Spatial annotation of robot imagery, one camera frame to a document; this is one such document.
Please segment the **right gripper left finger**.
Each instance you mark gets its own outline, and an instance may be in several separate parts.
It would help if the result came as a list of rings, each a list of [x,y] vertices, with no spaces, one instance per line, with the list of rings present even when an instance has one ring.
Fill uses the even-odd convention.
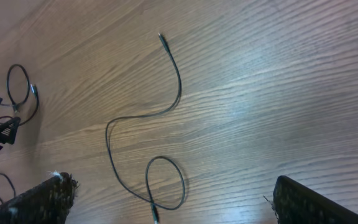
[[[78,182],[61,172],[0,205],[0,224],[65,224]]]

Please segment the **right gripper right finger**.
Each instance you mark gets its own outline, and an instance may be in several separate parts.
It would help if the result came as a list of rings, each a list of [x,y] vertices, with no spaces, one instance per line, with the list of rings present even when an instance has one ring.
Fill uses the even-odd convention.
[[[358,214],[285,175],[269,204],[278,224],[358,224]]]

